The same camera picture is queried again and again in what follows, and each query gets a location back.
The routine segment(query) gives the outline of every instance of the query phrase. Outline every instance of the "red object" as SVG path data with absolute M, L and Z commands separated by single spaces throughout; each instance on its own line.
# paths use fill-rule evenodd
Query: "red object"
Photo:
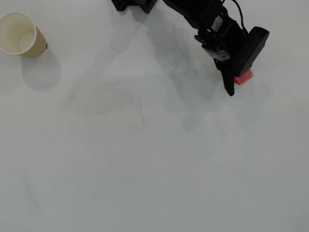
M 235 77 L 234 82 L 237 85 L 243 85 L 253 77 L 251 69 L 248 69 L 241 77 Z

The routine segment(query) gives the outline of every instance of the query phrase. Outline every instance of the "pencil mark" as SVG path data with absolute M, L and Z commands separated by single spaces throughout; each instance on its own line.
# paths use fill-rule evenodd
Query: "pencil mark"
M 140 114 L 141 114 L 141 118 L 143 119 L 144 130 L 145 130 L 145 122 L 144 122 L 143 112 L 141 110 L 141 104 L 140 104 Z
M 281 45 L 277 44 L 277 47 L 278 49 L 282 52 L 282 54 L 287 57 L 289 60 L 295 62 L 295 59 L 293 58 L 292 55 L 290 55 L 290 53 L 285 49 L 283 48 Z
M 37 215 L 42 213 L 38 198 L 26 174 L 23 174 L 22 180 L 24 182 L 25 197 L 27 200 L 29 214 L 32 218 L 35 218 Z
M 108 156 L 108 184 L 109 184 L 109 190 L 110 190 L 110 195 L 112 196 L 112 171 L 111 171 L 111 156 Z
M 305 111 L 300 107 L 300 105 L 297 103 L 297 101 L 292 97 L 292 95 L 290 93 L 288 93 L 290 95 L 290 97 L 295 101 L 295 103 L 298 105 L 298 107 L 301 109 L 301 111 L 303 112 L 303 114 L 306 116 Z

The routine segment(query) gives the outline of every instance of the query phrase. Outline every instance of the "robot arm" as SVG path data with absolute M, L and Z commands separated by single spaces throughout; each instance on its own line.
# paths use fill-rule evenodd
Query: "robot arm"
M 112 0 L 117 10 L 123 11 L 128 5 L 139 5 L 149 13 L 157 0 Z M 214 59 L 223 76 L 225 89 L 234 95 L 234 77 L 240 77 L 252 66 L 265 46 L 269 32 L 254 27 L 250 33 L 228 16 L 221 0 L 163 0 L 167 6 L 182 14 L 188 23 L 198 30 L 195 39 Z

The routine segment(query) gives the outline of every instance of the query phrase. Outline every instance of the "cup rim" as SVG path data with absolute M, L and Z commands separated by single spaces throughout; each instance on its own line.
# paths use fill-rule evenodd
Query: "cup rim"
M 10 55 L 22 55 L 22 54 L 26 53 L 27 51 L 29 51 L 29 50 L 33 47 L 33 45 L 35 44 L 35 42 L 36 42 L 36 40 L 37 40 L 37 27 L 36 27 L 36 25 L 34 24 L 32 18 L 30 18 L 28 15 L 26 15 L 25 13 L 20 12 L 20 11 L 11 11 L 11 12 L 8 12 L 8 13 L 6 13 L 5 15 L 3 15 L 3 16 L 0 18 L 0 21 L 1 21 L 5 16 L 7 16 L 7 15 L 9 15 L 9 14 L 12 14 L 12 13 L 23 14 L 24 16 L 28 17 L 28 18 L 31 20 L 31 22 L 32 22 L 32 24 L 33 24 L 33 27 L 34 27 L 34 39 L 33 39 L 32 44 L 31 44 L 26 50 L 24 50 L 24 51 L 22 51 L 22 52 L 19 52 L 19 53 L 11 53 L 11 52 L 4 51 L 1 47 L 0 47 L 0 50 L 3 51 L 3 52 L 5 52 L 5 53 L 7 53 L 7 54 L 10 54 Z

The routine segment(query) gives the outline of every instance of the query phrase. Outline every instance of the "cable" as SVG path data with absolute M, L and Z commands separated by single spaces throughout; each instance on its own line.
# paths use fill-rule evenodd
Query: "cable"
M 239 13 L 240 13 L 240 17 L 241 17 L 241 26 L 242 26 L 242 29 L 244 30 L 245 34 L 248 35 L 248 31 L 247 31 L 247 29 L 245 28 L 245 26 L 244 26 L 244 24 L 243 24 L 243 15 L 242 15 L 242 12 L 241 12 L 241 8 L 240 8 L 238 2 L 236 2 L 236 0 L 231 0 L 231 1 L 233 1 L 233 2 L 237 5 L 237 7 L 238 7 Z

